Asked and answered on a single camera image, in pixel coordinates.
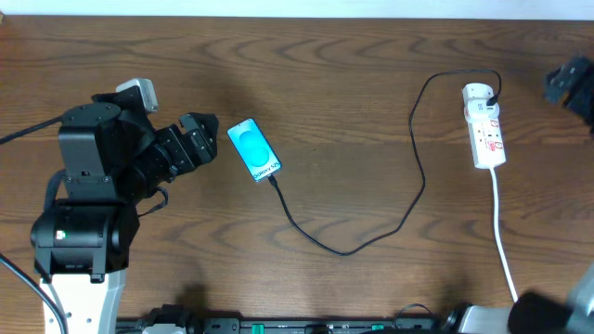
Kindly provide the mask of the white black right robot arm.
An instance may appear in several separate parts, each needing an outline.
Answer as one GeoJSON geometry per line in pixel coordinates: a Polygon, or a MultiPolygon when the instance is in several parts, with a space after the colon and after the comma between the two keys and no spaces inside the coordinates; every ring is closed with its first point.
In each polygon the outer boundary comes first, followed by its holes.
{"type": "MultiPolygon", "coordinates": [[[[493,232],[504,277],[513,305],[490,308],[464,304],[452,311],[444,333],[584,333],[593,334],[593,269],[589,268],[569,294],[567,302],[556,302],[537,292],[519,295],[515,288],[500,232],[499,193],[496,168],[506,162],[499,106],[493,89],[469,83],[462,89],[464,117],[468,124],[473,165],[490,173],[493,190],[493,232]]],[[[545,98],[561,102],[593,124],[593,61],[572,58],[545,79],[545,98]]]]}

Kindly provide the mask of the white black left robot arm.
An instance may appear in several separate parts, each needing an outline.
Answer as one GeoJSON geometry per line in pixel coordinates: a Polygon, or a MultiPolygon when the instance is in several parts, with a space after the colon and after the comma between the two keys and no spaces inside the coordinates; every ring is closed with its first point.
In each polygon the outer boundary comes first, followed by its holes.
{"type": "Polygon", "coordinates": [[[65,168],[49,181],[32,226],[34,267],[58,308],[48,333],[113,333],[140,226],[136,206],[217,155],[219,121],[190,112],[160,130],[139,87],[96,94],[61,116],[65,168]]]}

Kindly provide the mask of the silver Galaxy smartphone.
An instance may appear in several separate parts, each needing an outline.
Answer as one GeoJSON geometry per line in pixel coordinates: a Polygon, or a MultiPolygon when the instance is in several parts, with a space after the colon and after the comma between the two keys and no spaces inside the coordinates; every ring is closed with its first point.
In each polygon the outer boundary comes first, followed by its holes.
{"type": "Polygon", "coordinates": [[[282,169],[282,162],[254,119],[246,119],[226,133],[255,182],[282,169]]]}

